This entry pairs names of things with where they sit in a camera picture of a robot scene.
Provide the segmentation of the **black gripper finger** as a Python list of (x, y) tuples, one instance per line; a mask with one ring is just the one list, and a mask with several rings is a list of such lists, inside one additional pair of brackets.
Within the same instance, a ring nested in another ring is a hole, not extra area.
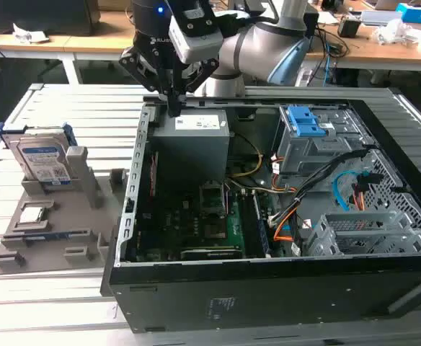
[(219, 67), (216, 58), (185, 64), (177, 62), (177, 115), (180, 115), (187, 93), (194, 93)]
[(120, 56), (120, 65), (150, 92), (158, 92), (167, 103), (169, 116), (177, 116), (177, 94), (172, 90), (170, 69), (166, 68), (158, 48), (126, 48)]

